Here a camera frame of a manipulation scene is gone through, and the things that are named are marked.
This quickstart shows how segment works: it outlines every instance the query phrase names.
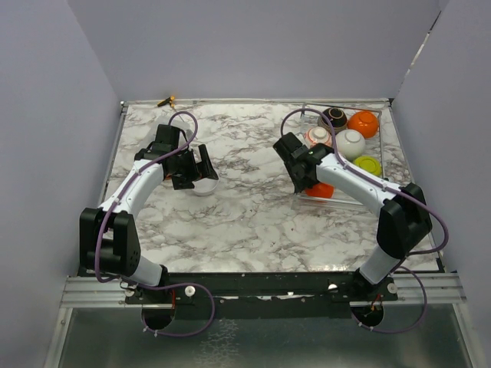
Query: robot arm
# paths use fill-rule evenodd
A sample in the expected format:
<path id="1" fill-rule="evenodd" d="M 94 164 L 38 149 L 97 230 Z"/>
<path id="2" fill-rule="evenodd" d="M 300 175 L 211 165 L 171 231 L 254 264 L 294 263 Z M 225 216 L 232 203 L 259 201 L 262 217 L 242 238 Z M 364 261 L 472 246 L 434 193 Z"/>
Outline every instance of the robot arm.
<path id="1" fill-rule="evenodd" d="M 381 189 L 345 169 L 331 147 L 318 144 L 308 149 L 293 133 L 284 135 L 273 148 L 283 159 L 295 192 L 323 182 L 339 188 L 378 216 L 377 246 L 357 271 L 368 286 L 381 282 L 431 231 L 428 212 L 404 197 L 385 190 L 387 187 L 398 189 L 425 203 L 419 186 L 410 183 L 401 188 L 395 183 L 363 172 L 365 176 L 380 181 L 383 186 Z M 351 163 L 347 165 L 354 170 L 361 170 Z"/>
<path id="2" fill-rule="evenodd" d="M 104 215 L 114 200 L 113 209 L 101 245 L 101 270 L 120 274 L 137 283 L 149 286 L 165 284 L 167 269 L 141 255 L 135 219 L 152 191 L 171 176 L 174 189 L 192 189 L 196 193 L 206 192 L 209 181 L 218 180 L 209 159 L 206 146 L 198 147 L 201 162 L 196 163 L 193 151 L 184 149 L 159 163 L 140 169 L 152 160 L 175 150 L 180 145 L 183 131 L 169 125 L 159 125 L 155 140 L 135 155 L 133 168 L 114 194 L 97 209 L 85 209 L 80 217 L 80 260 L 87 269 L 94 269 L 97 236 Z M 138 177 L 130 184 L 124 195 L 123 188 L 135 174 Z"/>

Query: marble tabletop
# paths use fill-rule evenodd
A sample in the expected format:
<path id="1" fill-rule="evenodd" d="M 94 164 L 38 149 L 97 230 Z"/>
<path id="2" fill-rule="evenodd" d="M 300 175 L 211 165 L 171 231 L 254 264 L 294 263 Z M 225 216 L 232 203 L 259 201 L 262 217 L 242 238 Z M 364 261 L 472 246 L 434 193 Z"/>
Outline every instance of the marble tabletop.
<path id="1" fill-rule="evenodd" d="M 386 104 L 342 106 L 381 111 L 381 134 L 373 138 L 379 140 L 373 154 L 380 155 L 385 177 L 409 182 Z M 170 271 L 352 271 L 359 267 L 376 244 L 374 215 L 362 206 L 293 205 L 292 182 L 272 145 L 278 140 L 282 118 L 299 107 L 286 103 L 177 104 L 176 110 L 189 111 L 198 119 L 192 146 L 206 144 L 220 177 L 219 186 L 207 197 L 174 191 L 170 181 L 157 187 L 137 218 L 142 254 Z M 134 154 L 150 141 L 157 124 L 167 123 L 172 113 L 169 107 L 157 108 L 154 103 L 128 107 L 106 196 L 126 177 Z M 293 116 L 287 129 L 298 133 L 309 119 L 308 115 Z M 191 127 L 188 117 L 183 120 Z M 429 247 L 428 238 L 418 245 Z M 405 265 L 437 269 L 433 255 L 414 256 Z"/>

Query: orange bowl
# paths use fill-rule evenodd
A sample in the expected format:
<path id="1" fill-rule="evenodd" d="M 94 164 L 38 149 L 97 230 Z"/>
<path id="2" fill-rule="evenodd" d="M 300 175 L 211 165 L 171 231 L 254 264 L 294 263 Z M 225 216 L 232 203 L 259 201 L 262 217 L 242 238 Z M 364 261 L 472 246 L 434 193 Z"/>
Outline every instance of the orange bowl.
<path id="1" fill-rule="evenodd" d="M 378 119 L 370 111 L 359 111 L 348 121 L 348 129 L 357 130 L 363 138 L 371 138 L 377 134 Z"/>
<path id="2" fill-rule="evenodd" d="M 304 192 L 309 197 L 331 198 L 334 194 L 334 186 L 320 182 L 310 189 L 305 189 Z"/>

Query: screw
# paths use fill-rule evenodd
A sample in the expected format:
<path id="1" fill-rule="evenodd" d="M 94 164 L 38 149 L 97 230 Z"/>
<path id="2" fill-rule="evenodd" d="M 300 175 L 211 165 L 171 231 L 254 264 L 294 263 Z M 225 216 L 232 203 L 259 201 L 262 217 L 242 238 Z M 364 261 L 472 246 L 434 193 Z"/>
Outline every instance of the screw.
<path id="1" fill-rule="evenodd" d="M 186 294 L 187 297 L 192 297 L 196 293 L 196 289 L 193 286 L 186 286 L 186 289 L 184 289 L 184 294 Z"/>
<path id="2" fill-rule="evenodd" d="M 397 285 L 394 282 L 391 282 L 389 285 L 387 285 L 387 291 L 391 294 L 396 294 L 397 293 Z"/>

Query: white panel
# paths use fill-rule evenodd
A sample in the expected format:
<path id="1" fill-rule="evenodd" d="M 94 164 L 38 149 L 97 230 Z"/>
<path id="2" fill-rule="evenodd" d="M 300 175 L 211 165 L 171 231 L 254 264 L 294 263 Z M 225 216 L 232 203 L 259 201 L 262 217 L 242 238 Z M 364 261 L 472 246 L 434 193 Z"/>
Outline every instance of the white panel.
<path id="1" fill-rule="evenodd" d="M 491 2 L 450 0 L 394 103 L 414 178 L 450 228 L 445 261 L 459 271 L 488 361 L 490 40 Z"/>
<path id="2" fill-rule="evenodd" d="M 68 0 L 121 100 L 395 97 L 438 0 Z"/>
<path id="3" fill-rule="evenodd" d="M 0 366 L 43 365 L 120 106 L 63 0 L 0 11 Z"/>

